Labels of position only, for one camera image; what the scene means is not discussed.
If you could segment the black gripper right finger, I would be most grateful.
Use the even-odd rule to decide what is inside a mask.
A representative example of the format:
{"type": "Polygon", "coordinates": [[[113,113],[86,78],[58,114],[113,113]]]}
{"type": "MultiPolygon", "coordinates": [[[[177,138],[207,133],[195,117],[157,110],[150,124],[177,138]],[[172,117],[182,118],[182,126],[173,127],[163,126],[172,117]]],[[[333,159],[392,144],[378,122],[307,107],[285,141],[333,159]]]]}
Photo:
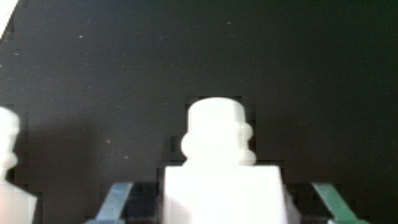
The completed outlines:
{"type": "Polygon", "coordinates": [[[294,224],[371,224],[356,217],[330,183],[287,184],[285,192],[294,224]]]}

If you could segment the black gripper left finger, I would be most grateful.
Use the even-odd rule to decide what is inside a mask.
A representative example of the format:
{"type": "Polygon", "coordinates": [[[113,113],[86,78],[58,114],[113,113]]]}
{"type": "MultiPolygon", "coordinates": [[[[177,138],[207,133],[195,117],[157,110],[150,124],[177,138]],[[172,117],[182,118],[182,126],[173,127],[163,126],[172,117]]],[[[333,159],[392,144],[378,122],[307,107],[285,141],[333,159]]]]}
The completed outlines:
{"type": "Polygon", "coordinates": [[[157,184],[111,184],[95,217],[83,224],[157,224],[157,184]]]}

